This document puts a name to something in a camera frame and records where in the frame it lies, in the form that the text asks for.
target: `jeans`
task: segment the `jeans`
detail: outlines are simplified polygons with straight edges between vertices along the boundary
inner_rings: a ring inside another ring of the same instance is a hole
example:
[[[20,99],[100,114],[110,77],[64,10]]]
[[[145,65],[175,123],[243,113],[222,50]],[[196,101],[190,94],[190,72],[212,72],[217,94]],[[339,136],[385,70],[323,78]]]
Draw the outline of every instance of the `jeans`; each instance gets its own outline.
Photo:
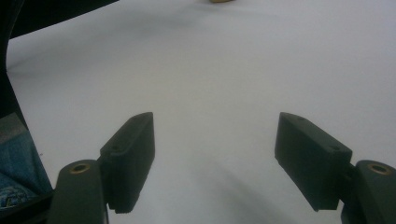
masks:
[[[6,128],[0,127],[0,134],[3,140],[8,135],[7,141],[0,144],[0,212],[3,212],[51,191],[52,187],[29,131],[11,122]]]

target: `table surface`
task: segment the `table surface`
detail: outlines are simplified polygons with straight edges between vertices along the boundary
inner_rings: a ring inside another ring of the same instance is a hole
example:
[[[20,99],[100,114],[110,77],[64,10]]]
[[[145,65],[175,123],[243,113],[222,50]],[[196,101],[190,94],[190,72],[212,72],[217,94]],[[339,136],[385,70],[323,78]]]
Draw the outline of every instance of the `table surface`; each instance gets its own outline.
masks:
[[[396,167],[395,40],[390,0],[123,0],[11,40],[7,69],[53,185],[154,113],[148,180],[111,223],[333,224],[274,158],[279,113]]]

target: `white surface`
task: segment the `white surface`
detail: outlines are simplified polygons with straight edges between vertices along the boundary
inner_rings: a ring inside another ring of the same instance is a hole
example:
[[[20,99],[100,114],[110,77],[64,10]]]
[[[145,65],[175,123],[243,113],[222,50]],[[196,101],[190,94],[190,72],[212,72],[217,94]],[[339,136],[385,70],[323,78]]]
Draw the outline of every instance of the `white surface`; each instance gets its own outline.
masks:
[[[111,223],[330,224],[274,158],[278,114],[395,167],[395,40],[390,0],[122,0],[12,40],[7,67],[52,184],[154,113],[148,181]]]

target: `denim fabric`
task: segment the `denim fabric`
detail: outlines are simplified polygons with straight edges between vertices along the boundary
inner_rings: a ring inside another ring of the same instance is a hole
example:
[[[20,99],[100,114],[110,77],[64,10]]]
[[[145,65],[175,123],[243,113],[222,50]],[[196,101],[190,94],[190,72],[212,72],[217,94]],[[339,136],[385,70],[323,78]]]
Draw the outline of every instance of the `denim fabric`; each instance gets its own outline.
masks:
[[[0,212],[51,190],[29,131],[0,144]]]

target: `white table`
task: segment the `white table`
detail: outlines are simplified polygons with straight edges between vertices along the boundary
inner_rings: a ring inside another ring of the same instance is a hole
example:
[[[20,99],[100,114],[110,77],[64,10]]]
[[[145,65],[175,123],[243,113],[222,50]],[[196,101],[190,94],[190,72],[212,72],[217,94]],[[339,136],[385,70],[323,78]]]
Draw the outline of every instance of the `white table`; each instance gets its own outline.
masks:
[[[395,43],[389,0],[121,0],[13,39],[7,68],[53,185],[154,113],[148,180],[111,223],[333,224],[274,158],[279,112],[396,167]]]

